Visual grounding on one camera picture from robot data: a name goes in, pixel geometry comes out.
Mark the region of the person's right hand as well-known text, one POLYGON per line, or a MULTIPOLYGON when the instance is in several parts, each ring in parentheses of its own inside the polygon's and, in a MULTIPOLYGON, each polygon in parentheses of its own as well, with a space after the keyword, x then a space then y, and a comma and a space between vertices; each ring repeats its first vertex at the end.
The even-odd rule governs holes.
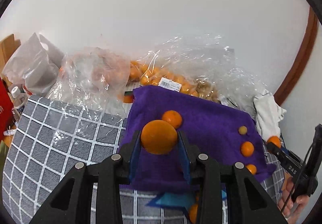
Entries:
MULTIPOLYGON (((294 186, 292 177, 289 177, 287 179, 287 182, 285 184, 285 187, 283 189, 282 195, 277 203, 277 206, 279 210, 283 208, 283 205, 285 204, 290 192, 292 191, 292 188, 294 186)), ((294 207, 294 202, 289 198, 282 214, 288 219, 288 223, 296 223, 298 218, 300 217, 300 214, 306 207, 310 200, 310 197, 308 195, 301 195, 298 196, 296 199, 297 207, 294 207)))

